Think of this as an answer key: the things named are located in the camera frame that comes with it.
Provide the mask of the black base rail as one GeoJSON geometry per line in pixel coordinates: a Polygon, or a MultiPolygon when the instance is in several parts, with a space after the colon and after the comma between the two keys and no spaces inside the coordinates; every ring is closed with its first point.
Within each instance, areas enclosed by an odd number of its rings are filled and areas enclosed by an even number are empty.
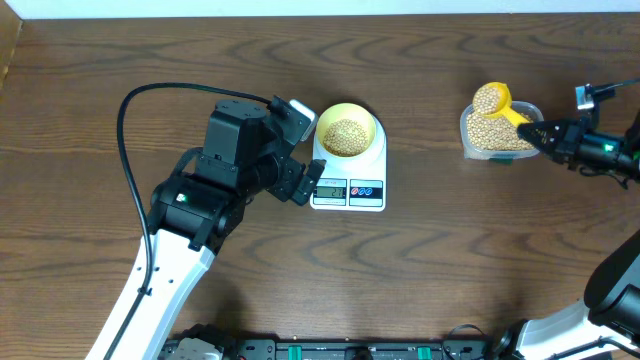
{"type": "Polygon", "coordinates": [[[267,339],[236,340],[216,345],[230,360],[481,360],[491,346],[478,340],[435,342],[283,342],[267,339]]]}

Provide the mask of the pale yellow bowl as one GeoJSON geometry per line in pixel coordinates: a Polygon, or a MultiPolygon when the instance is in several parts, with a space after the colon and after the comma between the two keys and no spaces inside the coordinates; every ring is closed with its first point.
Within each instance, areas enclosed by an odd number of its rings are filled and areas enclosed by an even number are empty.
{"type": "Polygon", "coordinates": [[[369,135],[369,147],[366,150],[368,150],[372,146],[377,133],[376,123],[374,121],[373,115],[368,110],[360,105],[353,103],[336,104],[322,113],[316,126],[316,135],[321,147],[326,150],[323,146],[323,139],[325,137],[327,128],[332,123],[341,119],[350,119],[357,121],[367,129],[369,135]]]}

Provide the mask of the green tape label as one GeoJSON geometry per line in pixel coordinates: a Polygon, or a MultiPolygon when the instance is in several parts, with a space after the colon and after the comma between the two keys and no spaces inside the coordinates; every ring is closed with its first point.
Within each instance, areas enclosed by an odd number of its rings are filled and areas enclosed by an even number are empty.
{"type": "Polygon", "coordinates": [[[503,165],[511,165],[514,161],[513,158],[489,158],[488,161],[494,162],[494,163],[498,163],[498,164],[503,164],[503,165]]]}

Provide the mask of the yellow plastic measuring scoop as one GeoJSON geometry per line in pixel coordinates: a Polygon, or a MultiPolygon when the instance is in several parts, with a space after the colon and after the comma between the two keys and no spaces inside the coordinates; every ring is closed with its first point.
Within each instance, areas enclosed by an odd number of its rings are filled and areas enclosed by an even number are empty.
{"type": "Polygon", "coordinates": [[[499,105],[499,110],[496,113],[482,116],[494,120],[504,118],[508,120],[514,127],[518,127],[521,124],[529,123],[529,120],[526,117],[512,109],[512,96],[506,84],[500,82],[490,82],[487,84],[494,85],[501,91],[502,100],[499,105]]]}

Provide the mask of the soybeans in scoop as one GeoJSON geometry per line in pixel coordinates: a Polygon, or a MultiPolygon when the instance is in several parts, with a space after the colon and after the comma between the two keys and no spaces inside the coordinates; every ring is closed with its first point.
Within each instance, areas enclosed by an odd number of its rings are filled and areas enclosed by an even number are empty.
{"type": "Polygon", "coordinates": [[[496,113],[502,100],[501,91],[494,85],[486,84],[479,88],[472,101],[473,109],[480,115],[496,113]]]}

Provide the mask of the soybeans pile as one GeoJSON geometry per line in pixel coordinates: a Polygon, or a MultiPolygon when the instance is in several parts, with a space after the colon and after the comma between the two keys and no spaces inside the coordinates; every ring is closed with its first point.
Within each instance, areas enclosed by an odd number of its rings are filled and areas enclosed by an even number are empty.
{"type": "Polygon", "coordinates": [[[467,132],[476,148],[493,151],[532,150],[533,146],[518,137],[516,127],[506,118],[486,118],[476,112],[467,116],[467,132]]]}

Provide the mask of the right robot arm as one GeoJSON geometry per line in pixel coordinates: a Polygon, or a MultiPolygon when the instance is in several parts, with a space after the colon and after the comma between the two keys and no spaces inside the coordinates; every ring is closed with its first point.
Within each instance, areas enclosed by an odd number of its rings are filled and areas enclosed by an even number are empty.
{"type": "MultiPolygon", "coordinates": [[[[523,124],[518,136],[580,175],[639,181],[639,123],[623,137],[598,132],[600,105],[575,119],[523,124]]],[[[613,349],[639,356],[639,234],[603,260],[582,298],[548,317],[522,320],[493,345],[493,359],[586,359],[613,349]]]]}

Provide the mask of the white digital kitchen scale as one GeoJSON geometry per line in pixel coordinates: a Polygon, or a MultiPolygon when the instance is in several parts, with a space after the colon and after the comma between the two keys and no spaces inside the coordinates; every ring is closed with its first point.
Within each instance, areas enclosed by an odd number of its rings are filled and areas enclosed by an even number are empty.
{"type": "Polygon", "coordinates": [[[311,195],[315,210],[381,212],[387,203],[387,137],[380,121],[372,146],[363,154],[343,158],[324,150],[317,135],[313,159],[326,161],[325,170],[311,195]]]}

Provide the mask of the soybeans in bowl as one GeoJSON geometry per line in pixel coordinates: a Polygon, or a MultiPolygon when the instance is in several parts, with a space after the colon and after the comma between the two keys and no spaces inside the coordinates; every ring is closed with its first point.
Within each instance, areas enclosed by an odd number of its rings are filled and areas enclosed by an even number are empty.
{"type": "Polygon", "coordinates": [[[367,129],[357,121],[341,119],[326,130],[323,146],[333,155],[353,157],[369,147],[367,129]]]}

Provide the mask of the clear plastic container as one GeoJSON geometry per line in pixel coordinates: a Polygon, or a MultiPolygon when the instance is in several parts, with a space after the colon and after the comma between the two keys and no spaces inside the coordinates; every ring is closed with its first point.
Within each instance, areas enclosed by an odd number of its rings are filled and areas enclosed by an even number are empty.
{"type": "MultiPolygon", "coordinates": [[[[541,111],[533,104],[524,102],[524,101],[514,101],[512,103],[512,107],[518,113],[525,114],[532,121],[543,121],[544,117],[541,111]]],[[[538,155],[540,152],[535,149],[518,149],[518,150],[488,150],[476,146],[469,132],[468,127],[468,116],[473,112],[472,104],[469,104],[465,110],[463,111],[460,117],[460,135],[461,141],[464,149],[464,157],[468,159],[476,159],[476,160],[488,160],[489,158],[513,158],[516,159],[524,159],[529,157],[534,157],[538,155]]]]}

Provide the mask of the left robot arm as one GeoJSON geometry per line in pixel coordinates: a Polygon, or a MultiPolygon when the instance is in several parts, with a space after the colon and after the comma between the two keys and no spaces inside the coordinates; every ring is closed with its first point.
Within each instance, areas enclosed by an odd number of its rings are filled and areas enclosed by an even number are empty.
{"type": "Polygon", "coordinates": [[[291,153],[316,122],[295,99],[216,103],[203,147],[186,151],[152,194],[149,234],[89,358],[156,358],[250,201],[263,190],[282,202],[309,201],[324,164],[304,165],[291,153]]]}

